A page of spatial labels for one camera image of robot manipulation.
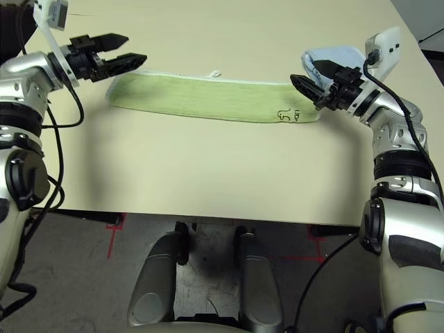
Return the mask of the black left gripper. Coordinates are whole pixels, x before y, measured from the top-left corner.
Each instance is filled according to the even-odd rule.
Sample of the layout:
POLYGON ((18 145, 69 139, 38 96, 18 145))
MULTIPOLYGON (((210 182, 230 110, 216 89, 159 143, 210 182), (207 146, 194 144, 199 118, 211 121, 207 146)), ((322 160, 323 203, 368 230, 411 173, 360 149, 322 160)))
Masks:
POLYGON ((74 71, 77 79, 96 82, 105 78, 118 76, 142 66, 147 56, 127 53, 111 60, 102 60, 97 53, 118 49, 129 40, 128 37, 116 33, 108 33, 90 37, 81 35, 70 39, 66 60, 74 71))

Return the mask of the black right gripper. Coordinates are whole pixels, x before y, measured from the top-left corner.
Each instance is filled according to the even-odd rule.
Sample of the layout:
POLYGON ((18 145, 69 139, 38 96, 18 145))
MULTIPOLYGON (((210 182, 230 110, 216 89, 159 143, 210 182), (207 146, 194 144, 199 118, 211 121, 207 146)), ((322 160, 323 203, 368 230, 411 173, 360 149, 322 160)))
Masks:
POLYGON ((331 60, 313 61, 320 75, 332 79, 328 90, 323 90, 312 79, 291 74, 290 80, 295 89, 307 97, 317 108, 347 110, 361 94, 364 80, 359 67, 344 67, 331 60))

